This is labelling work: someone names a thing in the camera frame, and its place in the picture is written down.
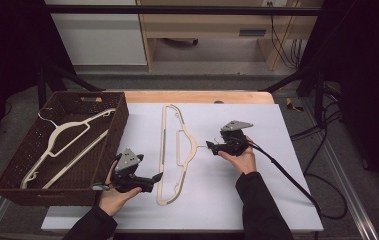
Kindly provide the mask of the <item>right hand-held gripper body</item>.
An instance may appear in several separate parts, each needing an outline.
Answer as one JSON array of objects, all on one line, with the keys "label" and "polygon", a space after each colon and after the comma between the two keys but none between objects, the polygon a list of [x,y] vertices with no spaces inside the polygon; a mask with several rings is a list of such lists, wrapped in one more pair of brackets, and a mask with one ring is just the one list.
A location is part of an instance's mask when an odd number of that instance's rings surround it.
[{"label": "right hand-held gripper body", "polygon": [[249,146],[243,129],[252,126],[252,123],[237,120],[230,121],[224,125],[220,130],[224,140],[223,151],[232,156],[240,156]]}]

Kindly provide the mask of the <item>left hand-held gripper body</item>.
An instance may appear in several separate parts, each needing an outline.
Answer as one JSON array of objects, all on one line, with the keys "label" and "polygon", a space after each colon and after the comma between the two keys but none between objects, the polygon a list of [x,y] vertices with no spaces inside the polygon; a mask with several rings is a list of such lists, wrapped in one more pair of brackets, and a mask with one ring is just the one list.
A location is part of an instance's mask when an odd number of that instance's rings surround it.
[{"label": "left hand-held gripper body", "polygon": [[123,153],[117,155],[116,160],[117,164],[111,174],[111,183],[118,192],[125,193],[136,187],[140,187],[143,192],[153,190],[152,178],[138,177],[135,174],[141,161],[130,148],[126,148]]}]

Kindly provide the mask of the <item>cream clothes hanger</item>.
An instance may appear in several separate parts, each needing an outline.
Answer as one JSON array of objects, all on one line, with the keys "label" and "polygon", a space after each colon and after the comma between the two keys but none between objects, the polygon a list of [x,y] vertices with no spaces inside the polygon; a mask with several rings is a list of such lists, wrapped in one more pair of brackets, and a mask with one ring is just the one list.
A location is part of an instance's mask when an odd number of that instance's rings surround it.
[{"label": "cream clothes hanger", "polygon": [[[61,125],[56,124],[53,120],[44,118],[41,114],[38,114],[38,117],[42,120],[52,123],[55,129],[52,131],[48,138],[48,143],[45,151],[36,161],[36,163],[30,168],[30,170],[23,177],[20,188],[27,189],[28,183],[35,180],[39,174],[38,169],[44,163],[47,157],[56,158],[61,155],[65,150],[67,150],[73,143],[79,140],[86,132],[91,129],[90,123],[98,118],[108,117],[115,112],[114,108],[106,109],[102,112],[99,112],[85,120],[82,121],[71,121],[66,122]],[[62,147],[57,152],[53,152],[52,149],[55,146],[57,138],[66,130],[71,128],[85,126],[85,129],[79,133],[76,137],[70,140],[64,147]],[[101,140],[107,136],[108,130],[102,132],[98,137],[96,137],[90,144],[88,144],[80,153],[78,153],[69,163],[67,163],[54,177],[52,177],[44,186],[43,189],[50,188],[54,183],[56,183],[62,176],[64,176],[75,164],[77,164],[87,153],[89,153]]]},{"label": "cream clothes hanger", "polygon": [[[205,148],[205,145],[199,145],[194,135],[188,130],[186,126],[186,122],[184,120],[182,111],[178,106],[175,104],[165,104],[162,107],[162,115],[161,115],[161,141],[160,141],[160,159],[159,159],[159,172],[164,173],[165,172],[165,161],[166,161],[166,145],[167,145],[167,119],[168,119],[168,113],[167,111],[169,109],[172,109],[175,112],[175,117],[178,119],[180,128],[176,130],[176,140],[175,140],[175,146],[176,146],[176,165],[181,168],[180,176],[178,179],[178,182],[176,183],[174,187],[174,194],[168,198],[165,199],[163,197],[163,188],[164,188],[164,179],[161,179],[158,183],[157,187],[157,197],[156,201],[157,204],[160,206],[166,206],[170,205],[173,202],[175,202],[178,197],[180,196],[185,178],[187,175],[188,167],[190,162],[195,158],[198,149],[199,148]],[[185,158],[183,162],[181,162],[181,150],[180,150],[180,142],[181,137],[180,135],[183,134],[189,142],[190,145],[190,151],[188,153],[188,156]]]}]

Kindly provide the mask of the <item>brown woven basket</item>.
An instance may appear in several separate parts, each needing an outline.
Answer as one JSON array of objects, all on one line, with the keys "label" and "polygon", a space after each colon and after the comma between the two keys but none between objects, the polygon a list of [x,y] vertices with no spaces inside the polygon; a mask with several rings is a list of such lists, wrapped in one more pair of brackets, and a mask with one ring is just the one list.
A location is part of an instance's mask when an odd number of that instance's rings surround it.
[{"label": "brown woven basket", "polygon": [[[94,183],[103,181],[117,150],[127,123],[129,111],[122,92],[55,92],[39,110],[44,118],[61,125],[82,121],[106,109],[115,112],[90,123],[91,129],[56,158],[47,157],[38,169],[37,178],[21,189],[20,183],[45,151],[48,138],[55,129],[38,116],[0,176],[0,195],[23,206],[90,206],[95,196]],[[64,131],[52,151],[57,152],[85,129]],[[75,164],[50,188],[43,186],[102,132],[107,136]]]}]

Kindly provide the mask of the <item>person's right hand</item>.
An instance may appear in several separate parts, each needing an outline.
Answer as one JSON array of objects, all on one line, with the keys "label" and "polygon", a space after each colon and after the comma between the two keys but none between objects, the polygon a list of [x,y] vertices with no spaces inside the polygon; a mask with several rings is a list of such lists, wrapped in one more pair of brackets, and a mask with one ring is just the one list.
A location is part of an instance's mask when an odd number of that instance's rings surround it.
[{"label": "person's right hand", "polygon": [[232,156],[224,151],[219,151],[218,155],[230,162],[240,174],[247,175],[257,171],[255,154],[251,146],[239,156]]}]

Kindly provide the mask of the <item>person's left hand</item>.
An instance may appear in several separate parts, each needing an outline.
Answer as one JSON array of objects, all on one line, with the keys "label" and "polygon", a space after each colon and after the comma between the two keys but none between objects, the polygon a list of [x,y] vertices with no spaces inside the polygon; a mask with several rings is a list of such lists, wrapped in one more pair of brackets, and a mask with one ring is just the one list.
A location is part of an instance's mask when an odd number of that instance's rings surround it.
[{"label": "person's left hand", "polygon": [[141,191],[142,189],[140,187],[133,188],[125,193],[120,193],[115,188],[105,190],[99,197],[98,206],[107,215],[113,217],[128,200],[135,197]]}]

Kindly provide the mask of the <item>white table sheet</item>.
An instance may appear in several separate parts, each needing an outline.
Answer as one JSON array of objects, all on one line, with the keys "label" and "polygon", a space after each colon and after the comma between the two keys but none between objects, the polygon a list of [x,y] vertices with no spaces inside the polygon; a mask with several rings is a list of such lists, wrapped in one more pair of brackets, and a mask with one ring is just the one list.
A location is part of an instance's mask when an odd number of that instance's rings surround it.
[{"label": "white table sheet", "polygon": [[[136,173],[151,177],[159,172],[163,103],[129,104],[120,147],[130,148],[144,159]],[[292,146],[280,108],[276,104],[176,103],[188,130],[199,145],[190,162],[182,192],[170,205],[157,204],[157,187],[129,200],[116,215],[120,232],[238,232],[242,228],[242,202],[235,189],[239,175],[226,160],[207,149],[209,141],[221,139],[221,128],[232,120],[252,123],[245,129],[260,146],[258,169],[289,228],[296,232],[322,230],[314,205],[304,196],[308,185]],[[167,145],[163,197],[170,198],[181,168],[176,165],[176,130],[180,128],[172,109],[167,111]],[[190,151],[181,134],[181,162]]]}]

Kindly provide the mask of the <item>yellow and black tool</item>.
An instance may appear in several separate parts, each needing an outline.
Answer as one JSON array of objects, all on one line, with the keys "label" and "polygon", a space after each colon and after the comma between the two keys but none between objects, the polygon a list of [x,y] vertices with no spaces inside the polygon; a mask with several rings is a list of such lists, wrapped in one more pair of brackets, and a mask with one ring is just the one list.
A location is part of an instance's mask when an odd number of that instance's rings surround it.
[{"label": "yellow and black tool", "polygon": [[293,103],[292,103],[291,98],[286,98],[286,107],[289,110],[294,110],[294,111],[297,111],[297,112],[303,112],[304,111],[303,107],[294,106]]}]

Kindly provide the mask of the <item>light wooden desk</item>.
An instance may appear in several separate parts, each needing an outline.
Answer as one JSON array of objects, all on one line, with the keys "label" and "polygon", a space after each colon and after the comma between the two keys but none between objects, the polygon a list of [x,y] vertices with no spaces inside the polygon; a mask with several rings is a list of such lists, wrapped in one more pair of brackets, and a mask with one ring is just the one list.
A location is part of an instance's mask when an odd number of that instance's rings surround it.
[{"label": "light wooden desk", "polygon": [[[230,6],[320,8],[324,0],[135,0],[139,6]],[[160,38],[239,38],[258,41],[267,67],[275,70],[291,40],[307,41],[315,16],[141,14],[147,41]]]}]

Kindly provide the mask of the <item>white cabinet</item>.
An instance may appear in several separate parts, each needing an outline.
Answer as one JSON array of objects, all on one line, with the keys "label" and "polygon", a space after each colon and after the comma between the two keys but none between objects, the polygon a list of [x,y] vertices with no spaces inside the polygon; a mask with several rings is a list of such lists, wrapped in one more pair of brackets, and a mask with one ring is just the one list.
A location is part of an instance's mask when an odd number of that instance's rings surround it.
[{"label": "white cabinet", "polygon": [[145,65],[137,14],[52,14],[73,65]]}]

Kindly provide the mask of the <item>black curtain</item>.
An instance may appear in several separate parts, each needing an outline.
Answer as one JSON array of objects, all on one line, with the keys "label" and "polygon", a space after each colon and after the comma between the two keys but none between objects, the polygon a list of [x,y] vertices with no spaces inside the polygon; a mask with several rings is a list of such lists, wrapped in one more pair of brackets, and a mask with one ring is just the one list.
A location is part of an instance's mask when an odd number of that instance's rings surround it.
[{"label": "black curtain", "polygon": [[0,120],[7,98],[37,83],[44,63],[74,73],[45,0],[0,0]]},{"label": "black curtain", "polygon": [[323,0],[302,63],[335,29],[320,71],[341,87],[341,110],[370,165],[379,172],[379,0]]}]

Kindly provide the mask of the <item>black frame leg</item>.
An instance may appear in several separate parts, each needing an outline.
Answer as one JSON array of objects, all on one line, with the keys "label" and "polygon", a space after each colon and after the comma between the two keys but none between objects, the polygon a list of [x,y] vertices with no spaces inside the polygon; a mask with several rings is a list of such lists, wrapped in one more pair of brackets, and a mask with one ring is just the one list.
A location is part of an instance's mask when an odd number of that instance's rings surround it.
[{"label": "black frame leg", "polygon": [[299,80],[300,83],[296,89],[299,97],[307,97],[314,93],[314,120],[320,127],[324,127],[324,75],[317,67],[306,66],[295,73],[285,77],[279,82],[262,89],[262,92],[273,93],[289,83]]},{"label": "black frame leg", "polygon": [[44,65],[40,68],[37,75],[39,108],[42,108],[47,102],[47,87],[50,87],[53,91],[67,90],[62,81],[63,78],[71,80],[73,83],[81,86],[83,89],[88,90],[90,92],[101,91],[101,88],[98,88],[84,81],[75,73],[67,71],[54,64]]}]

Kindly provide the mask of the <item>black horizontal frame bar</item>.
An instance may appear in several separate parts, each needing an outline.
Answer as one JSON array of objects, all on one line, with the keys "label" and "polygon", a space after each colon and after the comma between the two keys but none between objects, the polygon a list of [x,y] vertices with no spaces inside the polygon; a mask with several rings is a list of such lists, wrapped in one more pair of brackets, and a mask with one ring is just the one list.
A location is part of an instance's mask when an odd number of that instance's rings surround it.
[{"label": "black horizontal frame bar", "polygon": [[68,14],[184,14],[184,15],[275,15],[319,16],[320,8],[215,7],[215,6],[128,6],[46,5],[50,13]]}]

